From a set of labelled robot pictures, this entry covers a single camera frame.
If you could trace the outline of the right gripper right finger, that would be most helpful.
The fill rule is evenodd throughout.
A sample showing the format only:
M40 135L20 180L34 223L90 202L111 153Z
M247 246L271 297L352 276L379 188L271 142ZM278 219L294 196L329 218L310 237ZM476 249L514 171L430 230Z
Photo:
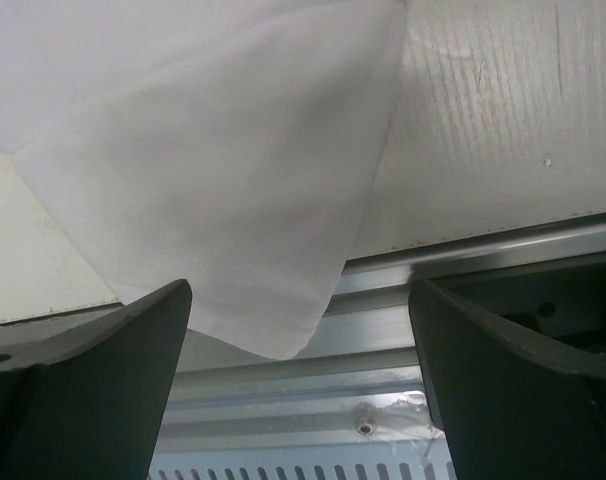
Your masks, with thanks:
M429 281L408 308L458 478L606 479L606 358Z

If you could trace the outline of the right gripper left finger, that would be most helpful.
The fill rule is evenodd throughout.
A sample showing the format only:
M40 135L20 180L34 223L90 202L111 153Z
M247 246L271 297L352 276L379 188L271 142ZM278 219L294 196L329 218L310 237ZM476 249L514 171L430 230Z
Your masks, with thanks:
M176 280L51 336L0 327L0 479L144 479L187 331Z

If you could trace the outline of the white t-shirt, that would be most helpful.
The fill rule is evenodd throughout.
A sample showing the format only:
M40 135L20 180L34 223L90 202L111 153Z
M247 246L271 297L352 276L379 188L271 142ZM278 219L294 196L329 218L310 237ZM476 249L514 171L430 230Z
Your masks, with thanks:
M0 151L124 302L305 348L394 108L403 1L0 1Z

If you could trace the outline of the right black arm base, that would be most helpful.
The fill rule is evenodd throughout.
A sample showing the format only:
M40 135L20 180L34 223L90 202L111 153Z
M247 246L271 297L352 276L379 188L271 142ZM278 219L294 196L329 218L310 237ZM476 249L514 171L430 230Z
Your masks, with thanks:
M532 331L606 356L606 252L435 283Z

